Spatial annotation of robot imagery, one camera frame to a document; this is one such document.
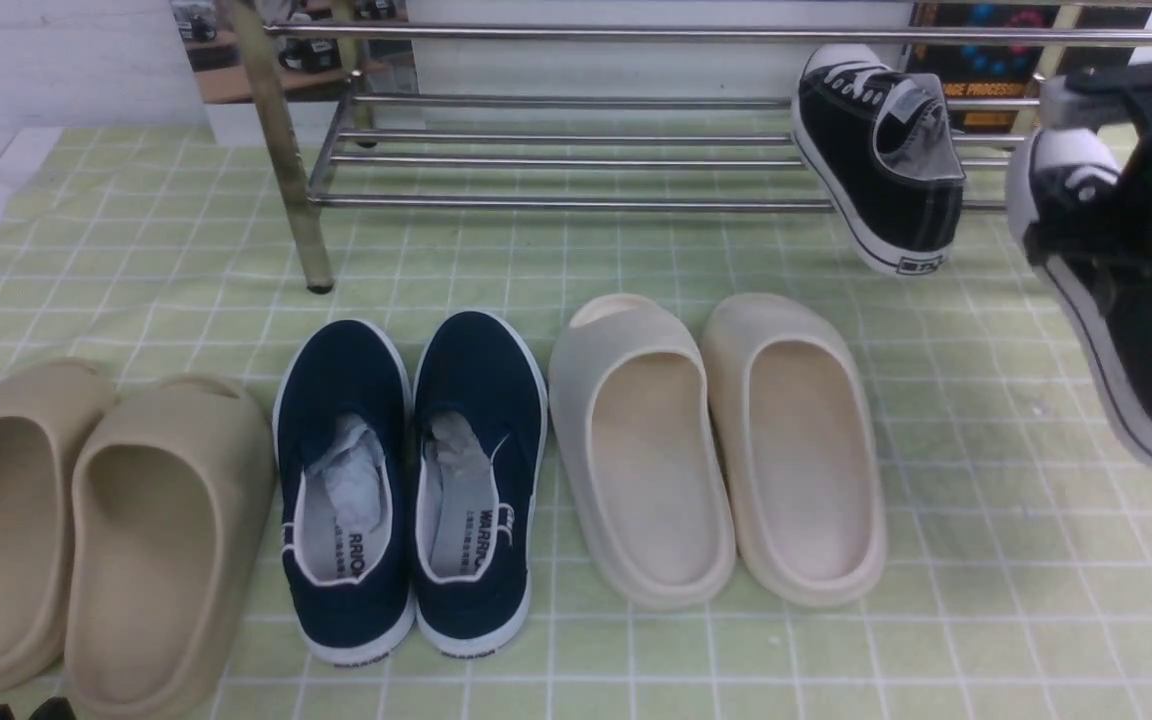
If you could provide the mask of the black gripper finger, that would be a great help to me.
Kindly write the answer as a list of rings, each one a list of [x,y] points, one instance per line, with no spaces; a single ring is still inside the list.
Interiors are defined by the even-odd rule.
[[[67,697],[54,696],[47,698],[46,702],[41,702],[41,705],[36,707],[31,715],[28,717],[29,720],[77,720],[76,711],[74,711],[71,703]]]

